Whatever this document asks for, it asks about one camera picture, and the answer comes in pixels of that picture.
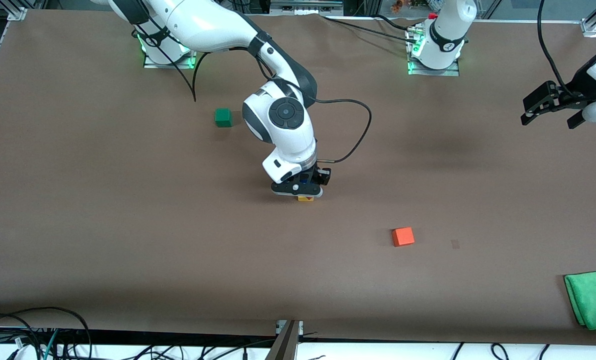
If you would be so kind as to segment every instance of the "green cloth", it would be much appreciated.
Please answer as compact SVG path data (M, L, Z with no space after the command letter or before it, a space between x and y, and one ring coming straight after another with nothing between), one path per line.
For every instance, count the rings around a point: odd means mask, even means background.
M596 271L566 275L565 285L578 323L596 330Z

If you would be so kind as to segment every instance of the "robotic arm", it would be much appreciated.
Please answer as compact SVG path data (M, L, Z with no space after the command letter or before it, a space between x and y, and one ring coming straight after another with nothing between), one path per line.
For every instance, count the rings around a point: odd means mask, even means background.
M596 123L596 55L578 69L565 86L570 93L548 80L527 95L522 100L522 125L528 125L542 114L563 109L579 110L567 120L569 129L575 129L585 121Z
M246 98L242 116L260 141L275 145L263 161L279 195L318 198L331 170L316 165L316 139L307 108L314 104L314 77L247 16L225 9L213 0L97 0L108 2L118 16L136 27L152 60L168 64L184 49L169 37L204 53L246 48L275 71L258 91Z

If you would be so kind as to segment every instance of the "cable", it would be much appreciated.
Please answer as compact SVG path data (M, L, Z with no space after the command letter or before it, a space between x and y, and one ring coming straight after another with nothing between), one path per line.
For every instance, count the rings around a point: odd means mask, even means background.
M207 356L207 354L214 351L216 349L216 346L212 347L211 349L207 350L207 352L205 352L206 348L207 348L207 346L202 348L202 353L200 353L200 357L198 358L198 360L205 360L205 356Z
M456 358L458 358L458 353L460 353L460 349L463 348L465 342L461 342L460 344L458 344L458 347L456 348L456 351L453 352L453 356L451 356L451 360L456 360Z
M387 24L391 25L392 27L394 27L396 29L407 31L407 27L398 25L398 23L395 23L395 22L391 21L390 19L388 19L386 16L383 16L382 14L378 14L378 13L377 14L372 14L371 17L372 18L382 19L385 22L387 22Z
M329 21L332 21L333 23L339 23L341 25L346 25L347 27L352 27L352 28L356 28L356 29L360 29L360 30L365 30L365 32L370 32L370 33L382 35L384 37L388 37L388 38L392 38L392 39L397 39L397 40L400 40L400 41L404 41L405 43L412 43L412 44L413 43L416 43L416 40L411 39L411 38L401 38L400 36L396 36L396 35L392 35L392 34L387 34L385 32L380 32L380 31L376 31L376 30L372 30L372 29L367 29L366 27L362 27L362 26L358 26L358 25L353 25L353 23L348 23L348 22L340 21L340 20L337 20L335 18L324 17L324 19L327 19Z
M58 329L56 328L56 330L53 332L53 335L51 335L51 339L49 339L49 343L47 344L47 350L44 352L44 356L42 357L42 360L47 360L47 358L49 357L49 349L52 348L52 345L54 344L54 340L56 339L57 334L58 334Z
M273 339L267 339L267 340L260 340L260 341L252 342L251 344L246 344L246 345L243 345L243 346L238 346L236 348L232 348L231 350L227 350L227 351L221 353L220 355L212 358L212 360L218 360L220 358L224 358L225 356L233 353L234 351L239 351L239 350L241 350L243 348L246 348L246 347L257 346L259 344L268 343L268 342L274 342L274 341L276 341L275 338L273 338Z
M196 73L198 72L198 68L200 68L200 63L203 62L203 59L207 56L211 54L211 52L205 52L204 54L200 55L200 57L198 57L198 62L195 63L195 66L193 66L193 77L191 78L191 94L193 95L193 102L196 102Z
M40 353L41 353L40 342L38 341L38 337L36 336L36 333L33 331L31 326L29 326L28 322L24 321L21 317L14 315L13 312L10 314L0 312L0 319L4 319L4 318L15 319L15 320L19 321L21 324L23 324L24 327L29 330L29 334L31 335L31 336L29 336L29 339L32 342L33 347L35 348L35 357L37 360L40 360Z
M298 91L300 91L302 93L303 96L307 96L307 98L309 98L310 100L318 103L318 104L334 104L334 103L353 103L356 105L360 105L361 107L364 107L365 110L367 110L367 113L369 114L369 118L367 119L367 125L364 128L364 131L362 132L362 135L360 135L360 138L358 139L358 141L356 141L355 145L353 146L353 148L351 148L351 150L344 155L343 157L337 159L337 160L328 160L328 159L318 159L319 162L324 163L324 164L338 164L340 162L345 161L348 157L350 157L358 148L358 146L360 146L360 143L363 142L363 139L365 139L365 135L367 135L367 132L369 131L369 127L372 124L372 110L371 108L369 108L368 105L366 105L364 102L362 101L358 101L358 100L354 100L353 98L336 98L334 100L320 100L318 98L315 98L313 96L310 96L308 94L305 94L305 92L303 91L303 89L300 88L300 86L294 84L291 81L285 80L285 79L280 79L278 77L272 78L269 77L262 68L262 60L259 59L259 57L256 57L256 61L258 63L258 67L260 68L260 73L262 73L262 75L270 82L277 82L277 81L281 81L281 82L285 82L285 84L289 84L292 87L298 89Z
M543 7L544 6L545 6L545 0L540 0L540 5L538 6L538 19L536 21L538 23L538 42L540 43L540 48L542 49L544 56L547 58L547 61L549 62L549 66L551 66L551 70L553 71L553 74L556 75L556 80L558 80L558 84L560 84L560 87L562 88L562 90L568 96L571 96L572 98L576 98L576 96L565 85L565 82L563 81L563 77L561 76L561 73L558 71L558 68L556 68L556 63L554 62L554 59L552 59L552 55L549 54L549 50L547 50L547 46L545 45L545 39L543 39Z
M246 47L231 47L228 49L228 51L234 51L234 50L247 50ZM211 52L204 52L202 55L200 55L200 57L198 58L198 61L195 63L195 66L193 66L193 76L191 78L191 94L193 95L193 102L196 102L196 74L198 73L198 69L200 68L200 63L203 62L203 59L207 56L211 54Z
M83 326L85 333L87 334L87 339L89 342L89 355L88 358L91 359L92 358L92 350L93 350L93 344L92 344L92 336L90 335L90 328L87 325L87 322L85 321L85 319L83 319L83 317L75 311L69 310L69 309L65 309L64 307L58 307L58 306L42 306L42 307L30 307L28 309L23 309L23 310L18 310L18 311L14 311L8 314L4 314L0 312L0 319L3 319L5 317L11 317L13 319L17 319L18 321L22 322L23 324L25 324L25 327L29 329L31 335L33 335L33 338L35 339L35 342L38 344L38 348L37 348L37 357L38 360L40 360L40 353L42 352L40 350L40 343L38 342L38 338L36 337L36 334L34 333L34 331L32 330L32 328L29 326L29 324L27 324L27 322L25 322L23 319L21 319L20 317L15 316L16 314L22 314L22 313L28 313L28 312L36 312L39 310L57 310L58 312L63 312L63 313L67 313L73 317L75 317L76 319L78 319L78 321L81 323L81 325Z
M545 344L545 346L542 348L542 350L540 351L540 356L538 356L538 360L543 360L543 356L545 355L547 349L549 349L549 345L550 344Z
M504 358L502 358L502 357L498 356L498 354L496 354L496 347L499 347L500 349L502 349L502 352L504 353ZM491 344L491 355L493 355L494 358L497 358L498 360L509 360L509 355L507 354L505 347L497 342L494 342L493 344Z
M138 27L138 29L140 29L140 31L145 34L145 36L147 36L148 39L150 39L147 35L147 32L145 31L145 29L143 29L142 26L140 25L136 25L136 27ZM191 86L191 84L189 83L189 80L187 80L187 76L184 75L184 73L182 73L182 71L180 70L180 68L178 67L178 65L172 60L172 58L167 55L167 53L165 53L160 46L158 45L150 45L149 43L151 43L151 41L145 41L145 43L148 43L147 45L151 48L156 48L158 49L163 55L164 57L167 58L167 60L174 66L174 68L176 68L176 70L178 71L178 73L180 74L180 76L182 76L184 82L186 83L186 86L188 86L189 91L191 91L191 94L193 95L193 100L196 100L196 92L194 91L194 88Z

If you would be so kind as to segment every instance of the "brown table surface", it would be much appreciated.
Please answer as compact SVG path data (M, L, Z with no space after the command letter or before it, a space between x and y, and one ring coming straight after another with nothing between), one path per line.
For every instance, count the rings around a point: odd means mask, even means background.
M175 70L142 68L113 13L10 25L0 311L64 306L114 330L270 335L294 318L323 338L596 344L563 285L596 271L596 124L568 130L562 111L520 125L522 98L553 79L535 24L474 23L460 77L427 77L407 75L397 40L317 15L255 21L319 98L373 110L313 203L271 193L273 147L242 119L214 125L264 83L246 52L209 55L193 103ZM596 52L578 25L544 29L567 79ZM356 105L309 111L324 158L367 120ZM406 226L416 243L394 248Z

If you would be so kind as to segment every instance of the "wooden block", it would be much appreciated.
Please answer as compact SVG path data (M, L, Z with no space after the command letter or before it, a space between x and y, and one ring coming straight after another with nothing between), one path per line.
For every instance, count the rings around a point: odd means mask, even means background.
M396 247L407 246L416 242L414 240L414 232L410 227L396 228L396 230L391 232L391 237L393 238L393 246Z

